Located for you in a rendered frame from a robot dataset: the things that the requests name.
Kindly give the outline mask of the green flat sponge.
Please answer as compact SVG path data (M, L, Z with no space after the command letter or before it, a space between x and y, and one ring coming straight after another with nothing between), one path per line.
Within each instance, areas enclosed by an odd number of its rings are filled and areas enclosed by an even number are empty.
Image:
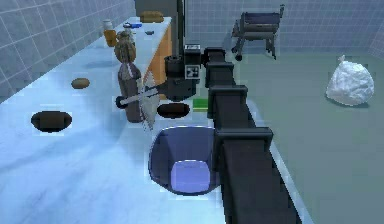
M206 98L196 98L193 100L194 112L206 112L208 110L208 100Z

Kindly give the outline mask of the brown bread loaf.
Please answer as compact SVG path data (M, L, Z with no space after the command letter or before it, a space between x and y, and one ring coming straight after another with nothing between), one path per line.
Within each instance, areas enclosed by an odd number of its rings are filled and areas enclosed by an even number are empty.
M161 23L164 21L164 15L160 11L144 11L140 14L142 23Z

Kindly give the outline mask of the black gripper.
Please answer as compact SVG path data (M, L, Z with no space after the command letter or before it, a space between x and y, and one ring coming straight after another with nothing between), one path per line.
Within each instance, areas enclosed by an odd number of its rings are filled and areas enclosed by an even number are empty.
M137 102L143 97L164 94L168 100L180 102L196 94L196 79L185 78L185 64L181 56L171 55L164 58L166 80L156 87L145 86L137 95L130 97L118 96L115 104L119 109L125 109L130 103Z

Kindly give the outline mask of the brown dried flower bunch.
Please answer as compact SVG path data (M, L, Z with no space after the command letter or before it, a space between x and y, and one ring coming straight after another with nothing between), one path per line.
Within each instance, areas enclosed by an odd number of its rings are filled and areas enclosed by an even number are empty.
M117 34L117 44L114 48L115 56L121 63L132 63L136 59L136 47L125 31Z

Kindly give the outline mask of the dark brown bottle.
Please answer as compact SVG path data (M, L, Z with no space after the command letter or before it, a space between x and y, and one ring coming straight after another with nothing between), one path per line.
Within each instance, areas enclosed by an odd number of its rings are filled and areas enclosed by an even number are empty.
M141 80L141 72L133 63L123 63L118 71L118 82L121 95L132 97L138 94L138 82ZM127 120L131 123L142 121L139 102L129 103L125 108Z

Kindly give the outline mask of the pink white green clutch bag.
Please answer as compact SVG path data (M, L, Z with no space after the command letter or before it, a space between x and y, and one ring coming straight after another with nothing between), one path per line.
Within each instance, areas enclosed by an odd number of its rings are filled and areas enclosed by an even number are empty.
M139 107L141 109L143 127L146 131L153 130L157 107L160 103L160 97L155 86L156 83L153 74L151 71L148 71L142 78L142 84L139 91Z

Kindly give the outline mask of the orange cabinet pale worktop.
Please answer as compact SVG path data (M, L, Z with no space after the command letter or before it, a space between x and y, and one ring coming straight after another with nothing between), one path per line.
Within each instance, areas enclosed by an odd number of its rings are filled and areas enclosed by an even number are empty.
M104 38L0 104L0 224L225 224L219 190L175 195L148 172L163 128L212 126L202 112L157 118L152 131L116 108L119 63ZM74 89L71 82L90 85ZM31 117L62 111L72 123L41 132Z

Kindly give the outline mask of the dark grey wheeled cart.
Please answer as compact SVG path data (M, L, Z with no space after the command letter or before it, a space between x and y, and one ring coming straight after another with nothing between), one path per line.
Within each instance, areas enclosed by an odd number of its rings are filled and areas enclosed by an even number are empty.
M242 51L245 41L264 40L265 50L276 58L275 39L283 17L285 5L281 4L278 12L254 13L243 12L234 24L232 37L236 44L231 48L237 61L242 60Z

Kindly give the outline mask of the white tied rubbish bag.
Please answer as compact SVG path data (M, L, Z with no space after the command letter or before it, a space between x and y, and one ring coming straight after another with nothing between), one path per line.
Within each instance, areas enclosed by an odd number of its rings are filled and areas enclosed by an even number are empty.
M345 106L367 103L374 95L373 77L362 64L348 61L342 55L338 58L338 65L328 82L325 95Z

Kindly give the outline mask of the dark brown oval bread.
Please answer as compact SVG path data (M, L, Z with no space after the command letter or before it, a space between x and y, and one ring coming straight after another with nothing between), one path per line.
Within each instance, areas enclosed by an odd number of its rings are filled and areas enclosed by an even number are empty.
M72 117L62 111L41 111L31 117L31 124L41 132L53 133L66 129Z
M166 103L157 107L157 113L163 118L176 119L185 117L190 107L185 103Z

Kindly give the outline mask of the small brown potato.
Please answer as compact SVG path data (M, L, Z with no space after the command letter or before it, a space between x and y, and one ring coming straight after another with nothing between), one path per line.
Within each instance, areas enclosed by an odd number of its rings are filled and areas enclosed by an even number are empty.
M87 78L76 78L71 82L71 86L74 89L84 89L90 85L90 81Z

